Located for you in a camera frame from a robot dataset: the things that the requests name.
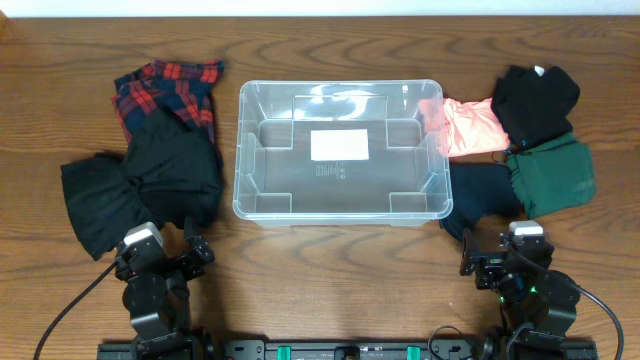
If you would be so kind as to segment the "large black garment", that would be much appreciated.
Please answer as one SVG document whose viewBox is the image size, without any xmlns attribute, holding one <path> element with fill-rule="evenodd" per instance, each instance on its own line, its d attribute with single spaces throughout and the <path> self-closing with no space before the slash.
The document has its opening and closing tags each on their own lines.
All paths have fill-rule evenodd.
<svg viewBox="0 0 640 360">
<path fill-rule="evenodd" d="M 125 155 L 97 153 L 65 164 L 61 181 L 74 233 L 97 261 L 147 222 L 182 229 L 191 219 L 208 227 L 222 198 L 220 170 L 205 130 L 156 109 L 134 131 Z"/>
</svg>

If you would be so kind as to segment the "green garment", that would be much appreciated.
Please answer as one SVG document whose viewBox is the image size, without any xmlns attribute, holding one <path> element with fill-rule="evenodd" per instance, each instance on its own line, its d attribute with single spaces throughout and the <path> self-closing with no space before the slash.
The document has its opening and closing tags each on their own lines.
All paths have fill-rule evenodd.
<svg viewBox="0 0 640 360">
<path fill-rule="evenodd" d="M 589 147 L 572 133 L 511 154 L 506 166 L 529 219 L 585 205 L 597 191 Z"/>
</svg>

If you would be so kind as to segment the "pink orange garment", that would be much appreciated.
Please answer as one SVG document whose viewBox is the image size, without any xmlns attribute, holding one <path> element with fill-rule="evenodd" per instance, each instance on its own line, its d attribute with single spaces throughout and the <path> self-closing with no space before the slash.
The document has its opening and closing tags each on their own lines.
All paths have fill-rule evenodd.
<svg viewBox="0 0 640 360">
<path fill-rule="evenodd" d="M 425 132 L 434 133 L 438 151 L 451 158 L 509 148 L 510 139 L 491 104 L 490 98 L 477 102 L 423 99 L 419 111 Z"/>
</svg>

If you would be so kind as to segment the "black garment with white tag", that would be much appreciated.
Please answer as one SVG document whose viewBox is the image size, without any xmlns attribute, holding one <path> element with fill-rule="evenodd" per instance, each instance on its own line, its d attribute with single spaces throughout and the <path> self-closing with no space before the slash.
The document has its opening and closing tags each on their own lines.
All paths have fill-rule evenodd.
<svg viewBox="0 0 640 360">
<path fill-rule="evenodd" d="M 511 143 L 528 150 L 573 131 L 568 115 L 579 97 L 579 85 L 560 67 L 540 75 L 512 65 L 496 81 L 491 110 Z"/>
</svg>

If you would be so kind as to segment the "red navy plaid garment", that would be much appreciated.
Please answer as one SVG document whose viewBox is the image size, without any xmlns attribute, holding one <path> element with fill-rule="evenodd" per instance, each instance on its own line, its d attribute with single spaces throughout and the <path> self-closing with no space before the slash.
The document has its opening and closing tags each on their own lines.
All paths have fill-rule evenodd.
<svg viewBox="0 0 640 360">
<path fill-rule="evenodd" d="M 114 80 L 112 104 L 125 139 L 131 141 L 145 118 L 162 109 L 187 127 L 215 139 L 212 91 L 224 73 L 224 62 L 183 64 L 154 60 Z"/>
</svg>

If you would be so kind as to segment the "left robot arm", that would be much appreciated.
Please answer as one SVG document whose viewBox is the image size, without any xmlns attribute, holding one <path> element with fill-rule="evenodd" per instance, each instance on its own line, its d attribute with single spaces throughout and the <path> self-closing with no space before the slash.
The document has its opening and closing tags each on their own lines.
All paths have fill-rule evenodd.
<svg viewBox="0 0 640 360">
<path fill-rule="evenodd" d="M 133 359 L 212 359 L 211 335 L 192 327 L 188 282 L 215 260 L 198 226 L 183 224 L 188 249 L 170 257 L 152 222 L 129 230 L 117 246 L 116 277 L 126 283 L 122 302 L 137 333 L 128 346 Z"/>
</svg>

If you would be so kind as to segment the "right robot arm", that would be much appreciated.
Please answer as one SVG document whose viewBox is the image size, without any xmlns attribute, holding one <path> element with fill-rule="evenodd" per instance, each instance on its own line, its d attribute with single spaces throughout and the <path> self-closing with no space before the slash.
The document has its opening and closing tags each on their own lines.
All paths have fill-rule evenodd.
<svg viewBox="0 0 640 360">
<path fill-rule="evenodd" d="M 502 325 L 476 351 L 480 359 L 566 359 L 562 345 L 580 292 L 552 271 L 554 246 L 535 221 L 516 221 L 497 240 L 463 232 L 462 276 L 500 297 Z"/>
</svg>

